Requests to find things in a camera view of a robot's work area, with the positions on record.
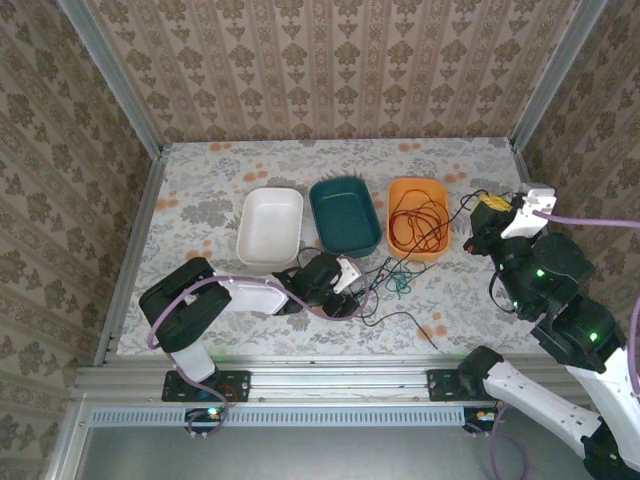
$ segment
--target white plastic bowl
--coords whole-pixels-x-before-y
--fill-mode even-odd
[[[258,188],[244,201],[236,254],[260,273],[292,265],[300,245],[302,195],[291,188]]]

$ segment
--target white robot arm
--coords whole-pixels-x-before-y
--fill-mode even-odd
[[[139,304],[151,325],[150,341],[158,339],[150,348],[162,348],[182,374],[199,383],[216,372],[201,336],[223,311],[286,315],[305,304],[321,307],[324,313],[314,313],[323,318],[345,319],[364,306],[343,293],[360,276],[351,259],[324,252],[304,268],[261,277],[215,272],[197,257],[147,290]]]
[[[596,479],[640,479],[640,403],[627,364],[627,340],[611,313],[580,293],[593,265],[567,237],[537,239],[547,224],[553,189],[524,185],[511,204],[480,198],[464,248],[488,255],[514,312],[584,387],[599,413],[573,405],[522,375],[499,354],[478,347],[458,367],[472,395],[489,394],[553,432]]]

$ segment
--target orange tray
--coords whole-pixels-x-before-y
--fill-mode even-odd
[[[391,241],[391,236],[389,235],[390,219],[393,212],[396,210],[396,208],[398,208],[398,204],[400,203],[400,201],[402,201],[402,205],[400,205],[400,207],[403,210],[411,210],[414,208],[419,208],[422,204],[424,204],[426,200],[426,197],[423,193],[412,192],[411,190],[422,190],[426,192],[435,202],[440,203],[444,207],[442,211],[437,210],[438,215],[443,219],[449,218],[449,201],[447,190],[440,182],[430,178],[417,177],[404,177],[395,179],[393,182],[391,182],[391,185],[389,185],[389,189],[387,191],[387,242],[389,243],[389,250],[391,251],[391,254],[396,258],[406,257],[407,260],[435,262],[444,252],[447,251],[447,249],[451,245],[451,230],[449,229],[449,225],[442,228],[444,238],[438,251],[411,253],[407,256],[407,253],[413,246],[415,246],[415,243],[409,243],[408,245],[395,245]],[[394,223],[394,234],[396,239],[401,243],[408,243],[413,238],[412,229],[409,226],[408,221],[403,218],[397,219]]]

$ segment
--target patterned wall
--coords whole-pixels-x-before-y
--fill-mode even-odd
[[[640,2],[610,1],[524,151],[560,214],[640,219]],[[591,294],[628,325],[640,234],[566,228],[594,261]]]
[[[0,478],[36,478],[150,160],[55,2],[0,2]]]
[[[577,0],[90,0],[166,142],[507,136]]]

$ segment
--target floral tablecloth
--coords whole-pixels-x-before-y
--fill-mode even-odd
[[[503,193],[514,191],[520,182],[504,138],[175,144],[117,353],[151,353],[146,346],[149,325],[137,302],[147,288],[189,258],[204,256],[214,268],[247,272],[236,258],[235,246],[244,199],[251,190],[278,186],[302,193],[301,247],[319,246],[308,192],[316,182],[342,175],[364,178],[383,226],[387,187],[396,177],[438,179],[448,190],[452,209],[464,194],[476,189]],[[369,321],[407,310],[432,336],[440,353],[464,354],[479,344],[500,352],[540,353],[528,333],[531,324],[501,312],[489,299],[490,260],[462,249],[470,231],[468,214],[463,213],[453,222],[451,247],[436,266],[413,282],[409,294],[398,296],[380,288],[380,307]],[[362,260],[374,268],[387,255],[383,238],[375,253]],[[496,297],[506,302],[499,286]],[[405,315],[369,328],[359,320],[332,323],[306,312],[283,317],[223,312],[204,339],[217,355],[438,353]]]

